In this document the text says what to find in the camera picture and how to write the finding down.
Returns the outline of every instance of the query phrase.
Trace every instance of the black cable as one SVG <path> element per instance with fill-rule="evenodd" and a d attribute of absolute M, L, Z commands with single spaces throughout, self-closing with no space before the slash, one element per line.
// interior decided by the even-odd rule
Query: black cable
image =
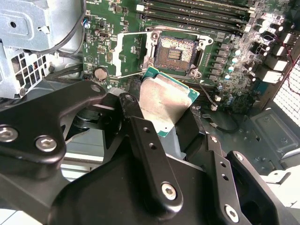
<path fill-rule="evenodd" d="M 200 88 L 202 89 L 202 91 L 205 93 L 207 99 L 215 106 L 217 107 L 218 105 L 211 99 L 210 95 L 207 93 L 207 91 L 204 89 L 204 87 L 200 84 L 200 82 L 194 78 L 194 81 L 196 81 L 196 83 L 200 86 Z"/>
<path fill-rule="evenodd" d="M 12 104 L 13 101 L 14 101 L 14 99 L 4 99 L 4 100 L 0 101 L 0 108 L 3 108 L 7 105 Z"/>
<path fill-rule="evenodd" d="M 83 71 L 83 64 L 79 64 L 79 65 L 75 65 L 72 67 L 68 67 L 65 69 L 62 69 L 58 72 L 54 72 L 52 74 L 49 74 L 45 79 L 47 81 L 55 79 L 55 78 L 59 78 L 68 74 L 74 74 L 74 73 L 79 73 Z"/>
<path fill-rule="evenodd" d="M 78 48 L 74 52 L 63 52 L 61 50 L 57 50 L 57 52 L 60 54 L 61 57 L 77 59 L 74 57 L 74 55 L 78 54 L 82 50 L 84 36 L 85 36 L 85 28 L 82 27 L 82 36 L 81 36 L 81 41 L 80 41 Z"/>
<path fill-rule="evenodd" d="M 44 50 L 44 51 L 31 51 L 34 54 L 39 54 L 39 55 L 46 55 L 46 54 L 51 54 L 60 48 L 62 48 L 66 43 L 68 43 L 71 38 L 74 36 L 74 34 L 77 32 L 78 28 L 82 25 L 82 21 L 85 17 L 85 11 L 86 11 L 86 2 L 85 0 L 81 0 L 81 15 L 76 21 L 74 27 L 71 29 L 71 31 L 65 36 L 64 39 L 62 39 L 58 44 L 56 44 L 54 47 Z"/>
<path fill-rule="evenodd" d="M 240 129 L 240 125 L 239 125 L 239 122 L 235 119 L 235 117 L 231 113 L 229 115 L 230 115 L 231 119 L 234 121 L 234 123 L 236 125 L 235 129 L 227 130 L 227 129 L 221 128 L 219 126 L 217 126 L 216 129 L 219 130 L 219 131 L 222 131 L 224 133 L 233 134 L 233 133 L 237 132 Z"/>
<path fill-rule="evenodd" d="M 224 133 L 229 133 L 229 134 L 233 134 L 235 132 L 237 132 L 240 129 L 240 125 L 239 122 L 235 119 L 235 117 L 229 112 L 229 115 L 231 117 L 231 119 L 233 120 L 234 124 L 236 125 L 236 127 L 234 129 L 231 130 L 227 130 L 224 128 L 219 127 L 211 118 L 211 116 L 209 114 L 203 114 L 202 117 L 204 119 L 206 119 L 214 128 L 216 128 L 219 131 L 222 131 Z"/>

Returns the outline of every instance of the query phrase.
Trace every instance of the white perforated panel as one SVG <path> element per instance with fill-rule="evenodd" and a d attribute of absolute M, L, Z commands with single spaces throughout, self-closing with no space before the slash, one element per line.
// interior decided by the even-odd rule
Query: white perforated panel
<path fill-rule="evenodd" d="M 290 76 L 290 88 L 300 92 L 300 60 L 292 69 Z M 293 93 L 288 86 L 288 80 L 280 88 L 274 98 L 274 102 L 298 125 L 300 126 L 300 95 Z"/>

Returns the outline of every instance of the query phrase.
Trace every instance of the black metal bracket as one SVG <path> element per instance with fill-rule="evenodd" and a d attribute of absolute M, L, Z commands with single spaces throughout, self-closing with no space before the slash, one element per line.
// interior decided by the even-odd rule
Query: black metal bracket
<path fill-rule="evenodd" d="M 60 171 L 65 141 L 89 128 L 104 130 L 104 165 L 68 183 Z M 248 161 L 237 152 L 225 158 L 190 111 L 176 130 L 190 162 L 203 169 L 165 155 L 134 95 L 105 94 L 92 82 L 0 112 L 0 129 L 0 196 L 44 224 L 297 224 Z M 244 195 L 239 173 L 254 197 Z M 274 218 L 254 221 L 251 199 Z"/>

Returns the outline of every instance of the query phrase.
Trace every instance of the gray metal panel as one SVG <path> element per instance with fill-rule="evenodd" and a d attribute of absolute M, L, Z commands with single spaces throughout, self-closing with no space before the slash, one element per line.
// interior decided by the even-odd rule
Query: gray metal panel
<path fill-rule="evenodd" d="M 261 139 L 282 156 L 299 145 L 299 139 L 272 109 L 251 118 Z"/>
<path fill-rule="evenodd" d="M 47 0 L 2 0 L 0 23 L 0 38 L 4 46 L 43 50 L 53 44 L 51 35 L 38 30 L 49 27 L 51 34 L 53 29 Z"/>
<path fill-rule="evenodd" d="M 4 46 L 46 50 L 71 31 L 80 13 L 80 0 L 1 0 L 0 39 Z M 75 50 L 80 39 L 79 29 L 64 49 Z"/>

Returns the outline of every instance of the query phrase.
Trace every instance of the wire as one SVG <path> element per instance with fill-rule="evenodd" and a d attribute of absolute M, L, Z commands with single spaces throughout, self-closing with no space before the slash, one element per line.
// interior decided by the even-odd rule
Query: wire
<path fill-rule="evenodd" d="M 235 128 L 231 129 L 231 130 L 227 130 L 224 128 L 219 127 L 211 118 L 211 116 L 209 114 L 203 114 L 202 117 L 204 119 L 206 119 L 214 128 L 216 128 L 219 131 L 222 131 L 224 133 L 229 133 L 229 134 L 233 134 L 235 132 L 237 132 L 240 129 L 240 125 L 239 122 L 235 119 L 235 117 L 231 114 L 231 112 L 228 112 L 231 119 L 233 120 L 234 124 L 235 124 Z"/>
<path fill-rule="evenodd" d="M 84 36 L 85 36 L 85 28 L 82 27 L 82 36 L 81 36 L 81 41 L 80 41 L 80 44 L 79 44 L 78 48 L 74 52 L 63 52 L 61 50 L 57 50 L 57 52 L 62 57 L 77 59 L 76 57 L 73 57 L 73 56 L 78 54 L 81 51 L 82 46 L 83 46 L 83 42 L 84 42 Z"/>
<path fill-rule="evenodd" d="M 82 72 L 82 71 L 83 71 L 83 64 L 79 64 L 79 65 L 68 67 L 68 68 L 62 69 L 58 72 L 49 74 L 45 79 L 47 81 L 49 81 L 49 80 L 59 78 L 59 77 L 62 77 L 62 76 L 68 75 L 68 74 L 79 73 L 79 72 Z"/>
<path fill-rule="evenodd" d="M 205 93 L 206 97 L 208 98 L 208 100 L 215 106 L 217 107 L 218 105 L 210 98 L 210 95 L 207 93 L 207 91 L 204 89 L 204 87 L 200 84 L 200 82 L 194 78 L 194 80 L 196 81 L 196 83 L 200 86 L 200 88 L 203 90 L 203 92 Z"/>
<path fill-rule="evenodd" d="M 84 20 L 85 17 L 85 11 L 86 11 L 86 1 L 81 0 L 81 14 L 78 20 L 76 21 L 74 27 L 71 29 L 71 31 L 62 39 L 58 44 L 56 44 L 54 47 L 44 50 L 44 51 L 31 51 L 34 54 L 40 54 L 40 55 L 46 55 L 46 54 L 51 54 L 60 48 L 62 48 L 66 43 L 71 40 L 71 38 L 74 36 L 74 34 L 77 32 L 78 27 L 82 25 L 82 21 Z"/>
<path fill-rule="evenodd" d="M 286 73 L 287 86 L 288 86 L 288 88 L 289 88 L 289 90 L 290 90 L 291 92 L 293 92 L 293 93 L 295 93 L 295 94 L 297 94 L 297 95 L 300 96 L 300 93 L 299 93 L 299 92 L 296 92 L 295 90 L 293 90 L 293 89 L 291 88 L 291 83 L 290 83 L 290 75 L 291 75 L 291 72 L 292 72 L 292 70 L 294 69 L 295 65 L 297 64 L 298 60 L 300 59 L 300 56 L 299 56 L 296 60 L 294 60 L 293 57 L 292 57 L 292 55 L 291 55 L 291 51 L 287 48 L 286 44 L 285 44 L 283 41 L 281 41 L 279 38 L 276 37 L 276 39 L 279 40 L 279 41 L 281 42 L 282 46 L 285 48 L 285 50 L 287 51 L 288 56 L 290 57 L 290 59 L 291 59 L 291 61 L 292 61 L 292 67 L 291 67 L 291 68 L 289 69 L 289 71 Z"/>

